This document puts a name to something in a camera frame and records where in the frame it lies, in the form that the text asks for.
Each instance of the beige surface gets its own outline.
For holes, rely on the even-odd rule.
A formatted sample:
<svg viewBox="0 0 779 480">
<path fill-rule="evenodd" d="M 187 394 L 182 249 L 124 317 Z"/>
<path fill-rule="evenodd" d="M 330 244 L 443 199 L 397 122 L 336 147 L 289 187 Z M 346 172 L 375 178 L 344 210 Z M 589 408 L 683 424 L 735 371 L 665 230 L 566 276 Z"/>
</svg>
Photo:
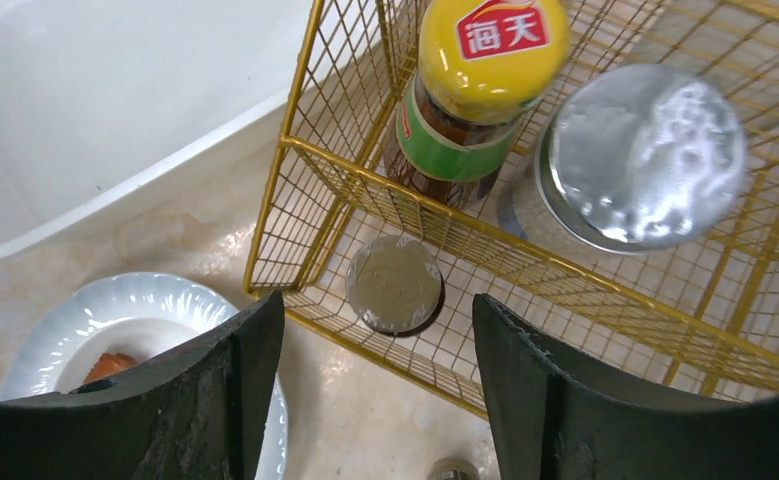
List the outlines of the beige surface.
<svg viewBox="0 0 779 480">
<path fill-rule="evenodd" d="M 245 306 L 239 285 L 270 159 L 269 146 L 112 232 L 0 261 L 0 382 L 39 318 L 104 276 L 175 273 Z M 279 372 L 291 422 L 287 479 L 425 478 L 456 454 L 497 478 L 486 422 L 292 322 Z"/>
</svg>

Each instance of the gold wire basket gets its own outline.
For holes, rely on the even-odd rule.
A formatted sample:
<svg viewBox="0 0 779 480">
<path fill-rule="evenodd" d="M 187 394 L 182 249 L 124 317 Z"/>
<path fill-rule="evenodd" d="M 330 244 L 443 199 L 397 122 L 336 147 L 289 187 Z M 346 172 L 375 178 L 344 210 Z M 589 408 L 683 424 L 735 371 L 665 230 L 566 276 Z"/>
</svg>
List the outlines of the gold wire basket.
<svg viewBox="0 0 779 480">
<path fill-rule="evenodd" d="M 779 4 L 584 0 L 570 61 L 523 124 L 493 193 L 458 212 L 382 175 L 381 143 L 415 70 L 427 2 L 316 0 L 257 222 L 244 289 L 285 293 L 301 325 L 485 416 L 471 299 L 488 292 L 551 335 L 643 378 L 751 401 L 779 392 Z M 709 78 L 747 129 L 751 174 L 734 212 L 700 243 L 596 264 L 492 226 L 495 198 L 557 104 L 593 76 L 665 62 Z M 353 254 L 387 234 L 436 256 L 436 323 L 395 339 L 345 302 Z"/>
</svg>

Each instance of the gold metal frame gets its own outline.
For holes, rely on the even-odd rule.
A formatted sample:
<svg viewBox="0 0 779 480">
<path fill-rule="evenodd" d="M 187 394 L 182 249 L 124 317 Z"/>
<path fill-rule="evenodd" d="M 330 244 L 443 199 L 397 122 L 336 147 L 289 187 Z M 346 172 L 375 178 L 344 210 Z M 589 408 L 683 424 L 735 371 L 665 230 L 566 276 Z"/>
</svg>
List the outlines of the gold metal frame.
<svg viewBox="0 0 779 480">
<path fill-rule="evenodd" d="M 381 176 L 381 140 L 415 70 L 426 3 L 314 2 L 244 290 L 282 290 L 301 325 L 483 417 L 469 312 L 479 292 L 644 378 L 742 401 L 779 392 L 779 7 L 569 2 L 570 61 L 527 116 L 503 177 L 560 102 L 625 62 L 662 61 L 714 81 L 751 147 L 748 191 L 702 242 L 586 264 L 492 226 L 494 195 L 458 212 Z M 447 283 L 437 323 L 411 339 L 369 330 L 344 298 L 356 249 L 399 232 L 425 242 Z"/>
</svg>

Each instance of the yellow lid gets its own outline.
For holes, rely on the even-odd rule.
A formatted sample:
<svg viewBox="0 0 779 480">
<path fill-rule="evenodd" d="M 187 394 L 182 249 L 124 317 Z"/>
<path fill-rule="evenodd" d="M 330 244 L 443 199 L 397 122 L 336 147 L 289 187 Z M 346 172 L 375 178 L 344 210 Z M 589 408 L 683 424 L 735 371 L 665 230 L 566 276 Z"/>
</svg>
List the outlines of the yellow lid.
<svg viewBox="0 0 779 480">
<path fill-rule="evenodd" d="M 452 115 L 506 122 L 556 76 L 568 32 L 559 0 L 433 0 L 422 19 L 419 71 Z"/>
</svg>

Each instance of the silver lid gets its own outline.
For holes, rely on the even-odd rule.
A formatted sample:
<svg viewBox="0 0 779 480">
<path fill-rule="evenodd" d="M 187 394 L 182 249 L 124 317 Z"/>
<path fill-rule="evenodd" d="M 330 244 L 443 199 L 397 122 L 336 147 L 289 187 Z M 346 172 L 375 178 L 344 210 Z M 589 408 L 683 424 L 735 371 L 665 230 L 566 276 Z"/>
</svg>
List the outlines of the silver lid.
<svg viewBox="0 0 779 480">
<path fill-rule="evenodd" d="M 359 319 L 379 332 L 402 335 L 424 328 L 434 315 L 442 298 L 442 275 L 424 245 L 386 236 L 357 251 L 345 289 Z"/>
<path fill-rule="evenodd" d="M 569 98 L 539 142 L 537 187 L 560 223 L 615 253 L 709 230 L 746 174 L 746 142 L 709 84 L 664 65 L 606 72 Z"/>
</svg>

